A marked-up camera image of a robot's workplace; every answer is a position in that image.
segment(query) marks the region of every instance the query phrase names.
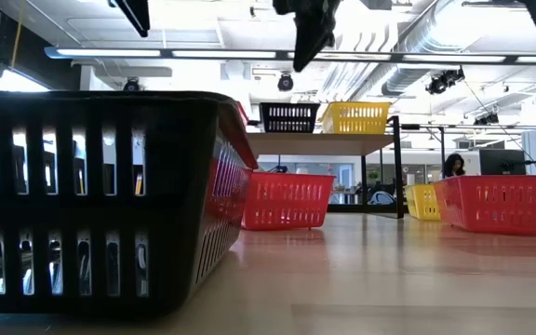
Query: desk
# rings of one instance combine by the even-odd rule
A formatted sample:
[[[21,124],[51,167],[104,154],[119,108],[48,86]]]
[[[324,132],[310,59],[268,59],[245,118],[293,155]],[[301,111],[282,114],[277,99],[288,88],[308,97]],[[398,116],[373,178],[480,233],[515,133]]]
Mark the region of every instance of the desk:
[[[355,199],[358,199],[356,197],[357,194],[355,191],[339,191],[339,190],[332,190],[330,191],[330,194],[342,194],[344,195],[344,205],[354,205],[358,204],[358,201],[355,201]]]
[[[259,154],[368,155],[393,142],[392,135],[249,133]]]
[[[248,133],[248,141],[256,158],[260,154],[310,154],[310,155],[354,155],[361,156],[362,194],[367,194],[365,183],[367,167],[365,156],[381,148],[394,144],[395,146],[395,178],[402,181],[402,162],[400,155],[400,122],[398,116],[388,120],[394,135],[356,135],[356,134],[297,134],[297,133]],[[402,182],[396,184],[395,191],[402,194]],[[349,201],[350,194],[345,194]],[[367,198],[361,197],[359,205],[336,205],[339,212],[368,213]],[[396,201],[396,217],[402,219],[404,209],[402,203]]]

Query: person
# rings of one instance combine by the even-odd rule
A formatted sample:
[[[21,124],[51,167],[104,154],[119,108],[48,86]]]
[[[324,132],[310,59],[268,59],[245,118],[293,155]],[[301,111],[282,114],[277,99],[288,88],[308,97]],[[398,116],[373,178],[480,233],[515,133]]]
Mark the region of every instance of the person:
[[[443,179],[464,174],[464,159],[459,154],[451,154],[444,163]]]

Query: computer monitor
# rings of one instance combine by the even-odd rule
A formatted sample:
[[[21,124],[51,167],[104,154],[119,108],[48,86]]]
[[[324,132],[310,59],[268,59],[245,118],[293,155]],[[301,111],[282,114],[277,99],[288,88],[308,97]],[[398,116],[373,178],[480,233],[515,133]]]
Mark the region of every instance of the computer monitor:
[[[521,150],[479,150],[482,175],[526,175],[525,153]]]

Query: shelf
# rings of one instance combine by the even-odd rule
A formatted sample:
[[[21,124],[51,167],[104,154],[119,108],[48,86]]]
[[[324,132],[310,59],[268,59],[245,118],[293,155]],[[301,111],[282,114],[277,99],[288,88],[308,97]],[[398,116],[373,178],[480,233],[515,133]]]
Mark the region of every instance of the shelf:
[[[248,133],[259,154],[367,155],[394,141],[392,135]]]

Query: ventilation duct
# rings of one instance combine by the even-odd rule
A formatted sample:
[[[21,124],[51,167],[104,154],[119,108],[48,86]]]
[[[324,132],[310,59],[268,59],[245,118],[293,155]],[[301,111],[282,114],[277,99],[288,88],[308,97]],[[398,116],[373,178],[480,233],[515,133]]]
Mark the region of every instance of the ventilation duct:
[[[463,0],[438,0],[415,24],[410,33],[397,44],[397,52],[434,53],[462,52],[489,31],[498,19],[487,20],[480,15],[485,9],[462,6]],[[431,69],[403,68],[402,65],[379,64],[353,94],[352,100],[366,95],[400,95],[428,74]]]
[[[342,1],[337,11],[336,50],[390,50],[398,41],[398,24],[394,14],[392,11],[369,11],[360,1]],[[369,24],[358,24],[365,21]],[[321,101],[348,100],[374,68],[373,63],[331,64],[317,97]]]

